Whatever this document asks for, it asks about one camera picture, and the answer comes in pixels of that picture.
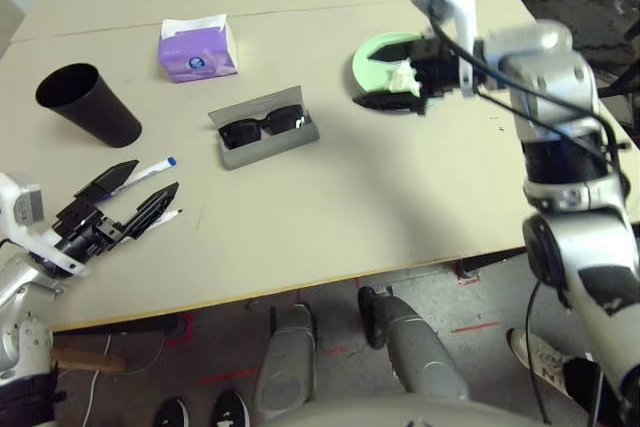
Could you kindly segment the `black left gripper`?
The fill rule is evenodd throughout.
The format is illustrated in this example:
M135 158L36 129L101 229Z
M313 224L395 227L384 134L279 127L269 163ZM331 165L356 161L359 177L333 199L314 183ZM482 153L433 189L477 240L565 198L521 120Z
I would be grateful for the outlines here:
M106 216L94 204L110 198L124 185L137 167L138 160L113 165L74 194L75 199L56 215L53 231L60 237L55 248L86 264L94 256L111 250L127 236L138 239L165 213L180 184L174 182L147 198L127 222L117 222Z

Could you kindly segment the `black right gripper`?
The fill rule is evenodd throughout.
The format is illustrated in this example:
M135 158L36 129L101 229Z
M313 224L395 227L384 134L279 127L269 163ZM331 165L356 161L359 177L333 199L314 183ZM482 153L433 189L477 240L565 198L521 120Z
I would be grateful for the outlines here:
M386 43L371 54L380 62L414 60L415 80L422 98L440 98L459 88L459 58L439 37L417 37ZM372 91L352 101L369 110L383 113L424 115L425 99L411 92Z

